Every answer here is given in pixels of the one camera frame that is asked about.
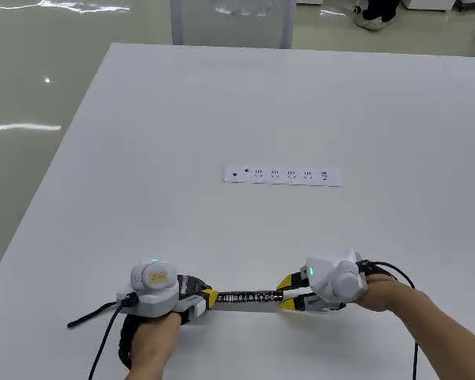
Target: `gray floor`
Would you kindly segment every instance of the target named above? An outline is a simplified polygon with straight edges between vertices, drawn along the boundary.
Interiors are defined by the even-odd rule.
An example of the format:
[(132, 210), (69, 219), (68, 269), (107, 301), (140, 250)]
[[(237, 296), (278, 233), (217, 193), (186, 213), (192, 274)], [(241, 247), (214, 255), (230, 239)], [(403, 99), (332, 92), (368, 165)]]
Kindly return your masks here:
[[(0, 260), (109, 43), (170, 44), (169, 0), (2, 3)], [(388, 29), (368, 32), (352, 6), (298, 6), (293, 48), (475, 55), (475, 11), (401, 8)]]

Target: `white table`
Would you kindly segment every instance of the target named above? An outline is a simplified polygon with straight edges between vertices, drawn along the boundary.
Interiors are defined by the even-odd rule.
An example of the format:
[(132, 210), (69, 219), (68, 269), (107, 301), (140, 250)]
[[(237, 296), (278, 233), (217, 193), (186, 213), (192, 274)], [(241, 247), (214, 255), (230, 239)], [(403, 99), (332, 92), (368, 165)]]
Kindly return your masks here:
[[(229, 163), (333, 166), (343, 187), (225, 184)], [(85, 378), (108, 315), (65, 324), (142, 257), (244, 290), (350, 245), (475, 332), (475, 59), (113, 44), (0, 264), (0, 379)], [(97, 378), (126, 373), (120, 322)], [(215, 311), (165, 377), (409, 378), (411, 354), (358, 306)]]

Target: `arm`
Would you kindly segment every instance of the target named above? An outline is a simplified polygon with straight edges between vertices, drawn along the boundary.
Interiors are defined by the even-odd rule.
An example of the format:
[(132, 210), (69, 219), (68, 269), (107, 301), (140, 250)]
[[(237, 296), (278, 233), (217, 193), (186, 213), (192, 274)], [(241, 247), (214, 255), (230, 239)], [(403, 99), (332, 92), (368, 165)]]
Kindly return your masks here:
[(427, 295), (387, 275), (368, 278), (357, 302), (398, 316), (441, 380), (475, 380), (475, 336), (440, 310)]
[(177, 345), (180, 325), (180, 314), (171, 313), (139, 326), (132, 341), (132, 368), (126, 380), (162, 380)]

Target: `hand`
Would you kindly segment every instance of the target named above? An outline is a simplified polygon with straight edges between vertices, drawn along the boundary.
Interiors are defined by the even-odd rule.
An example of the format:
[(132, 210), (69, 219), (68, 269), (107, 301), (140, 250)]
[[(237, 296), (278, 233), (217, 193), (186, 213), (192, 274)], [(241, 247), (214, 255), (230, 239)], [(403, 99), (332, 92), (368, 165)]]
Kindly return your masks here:
[(372, 311), (390, 310), (391, 303), (402, 292), (411, 288), (389, 275), (370, 275), (367, 280), (367, 292), (357, 300), (357, 304)]
[(162, 378), (177, 346), (180, 325), (180, 314), (170, 313), (139, 326), (132, 341), (132, 368), (127, 379)]

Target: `shoe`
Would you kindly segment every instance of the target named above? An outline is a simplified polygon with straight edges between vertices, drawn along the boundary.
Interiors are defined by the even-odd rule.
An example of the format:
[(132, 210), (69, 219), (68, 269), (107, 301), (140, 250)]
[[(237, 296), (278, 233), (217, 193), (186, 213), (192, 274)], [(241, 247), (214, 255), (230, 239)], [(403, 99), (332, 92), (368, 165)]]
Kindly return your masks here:
[(356, 14), (354, 22), (356, 25), (367, 30), (382, 30), (392, 22), (393, 19), (388, 21), (383, 21), (382, 16), (378, 16), (371, 20), (367, 20), (363, 16), (363, 12)]

